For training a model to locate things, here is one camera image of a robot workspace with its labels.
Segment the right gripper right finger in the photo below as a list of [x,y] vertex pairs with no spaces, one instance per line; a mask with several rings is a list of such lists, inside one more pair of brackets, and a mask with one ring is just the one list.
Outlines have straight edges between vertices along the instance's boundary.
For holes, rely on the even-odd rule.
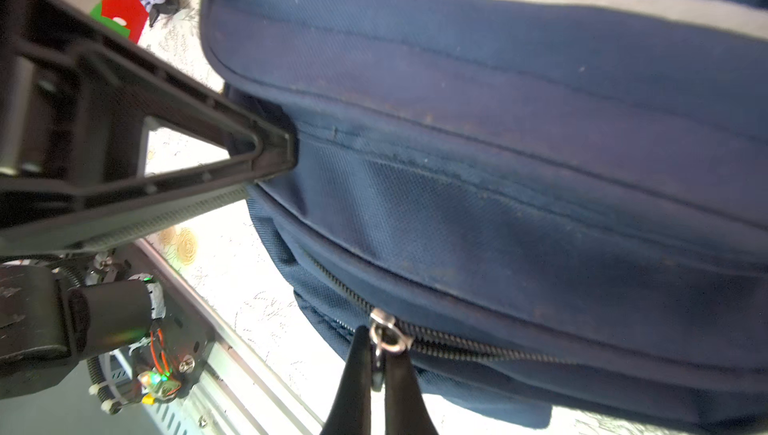
[[409,354],[387,354],[385,360],[385,434],[437,435]]

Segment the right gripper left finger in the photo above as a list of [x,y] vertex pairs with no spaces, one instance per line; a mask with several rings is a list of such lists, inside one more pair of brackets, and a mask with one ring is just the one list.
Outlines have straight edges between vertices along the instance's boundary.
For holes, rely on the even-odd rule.
[[369,435],[371,433],[372,354],[369,329],[354,333],[336,396],[322,435]]

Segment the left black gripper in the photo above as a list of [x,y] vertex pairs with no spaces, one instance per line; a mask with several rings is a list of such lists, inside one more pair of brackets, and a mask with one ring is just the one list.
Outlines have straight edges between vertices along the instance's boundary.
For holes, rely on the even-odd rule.
[[159,232],[292,169],[294,136],[60,0],[1,0],[1,251]]

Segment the navy blue student backpack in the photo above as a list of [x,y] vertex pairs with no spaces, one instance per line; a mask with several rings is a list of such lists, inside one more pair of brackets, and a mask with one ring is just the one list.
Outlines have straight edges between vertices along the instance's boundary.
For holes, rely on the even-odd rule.
[[422,389],[767,427],[767,0],[202,0],[291,130],[252,223],[340,355],[374,309]]

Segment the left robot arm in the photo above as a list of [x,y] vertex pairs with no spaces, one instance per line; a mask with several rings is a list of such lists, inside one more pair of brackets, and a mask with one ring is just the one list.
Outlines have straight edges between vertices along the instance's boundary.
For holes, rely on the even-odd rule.
[[79,287],[101,252],[294,168],[294,133],[62,0],[1,0],[1,395],[146,337],[137,280]]

